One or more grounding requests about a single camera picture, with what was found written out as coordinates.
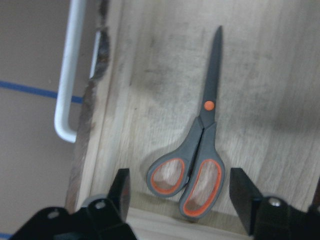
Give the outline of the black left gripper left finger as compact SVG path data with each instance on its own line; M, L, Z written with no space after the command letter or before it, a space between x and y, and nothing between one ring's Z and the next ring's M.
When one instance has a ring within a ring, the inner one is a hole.
M130 205L130 170L118 170L108 194L69 213L47 207L33 215L12 240L135 240L127 223Z

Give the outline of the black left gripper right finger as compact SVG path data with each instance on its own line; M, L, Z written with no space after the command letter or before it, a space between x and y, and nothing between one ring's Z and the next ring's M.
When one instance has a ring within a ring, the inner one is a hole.
M263 196L242 168L230 169L229 197L254 240L318 240L320 205L306 212L274 195Z

